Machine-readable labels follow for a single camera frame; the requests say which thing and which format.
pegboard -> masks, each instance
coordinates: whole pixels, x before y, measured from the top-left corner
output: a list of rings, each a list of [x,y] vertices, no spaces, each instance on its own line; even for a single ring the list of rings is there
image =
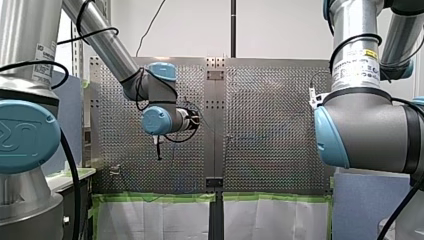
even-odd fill
[[[158,59],[136,61],[143,66]],[[165,61],[177,67],[177,104],[199,109],[202,122],[191,141],[163,144],[158,161],[135,103],[125,99],[101,60],[92,58],[94,192],[205,192],[206,178],[217,177],[224,191],[328,193],[332,171],[318,158],[308,105],[311,78],[327,70],[326,61]],[[317,92],[330,89],[329,75],[318,74],[313,82]]]

blue logo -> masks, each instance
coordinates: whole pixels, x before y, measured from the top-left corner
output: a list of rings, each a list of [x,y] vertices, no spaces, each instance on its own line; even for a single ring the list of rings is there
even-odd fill
[[[42,124],[0,119],[0,157],[37,156],[37,132]]]

end effector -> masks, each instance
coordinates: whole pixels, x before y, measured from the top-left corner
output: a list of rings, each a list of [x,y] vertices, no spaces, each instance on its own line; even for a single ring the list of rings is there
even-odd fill
[[[147,134],[166,135],[198,128],[199,115],[196,111],[176,107],[176,80],[174,65],[156,62],[147,69],[142,68],[136,77],[121,82],[129,100],[149,101],[141,116]]]

gray joint housing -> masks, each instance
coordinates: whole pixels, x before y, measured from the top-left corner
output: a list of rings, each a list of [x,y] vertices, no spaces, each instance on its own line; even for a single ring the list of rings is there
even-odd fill
[[[175,95],[174,91],[150,74],[147,77],[147,83],[149,106],[161,107],[169,113],[172,119],[171,132],[185,130],[182,129],[184,117],[177,109],[178,96]],[[175,90],[175,81],[166,81],[166,83]]]
[[[372,88],[340,90],[327,99],[323,106],[338,130],[351,168],[417,170],[422,133],[414,110],[393,106],[390,95]]]

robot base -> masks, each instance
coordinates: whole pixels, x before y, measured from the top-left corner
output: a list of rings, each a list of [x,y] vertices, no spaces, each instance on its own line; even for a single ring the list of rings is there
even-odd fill
[[[30,214],[0,221],[2,240],[61,240],[63,238],[62,196],[54,194],[51,204]]]

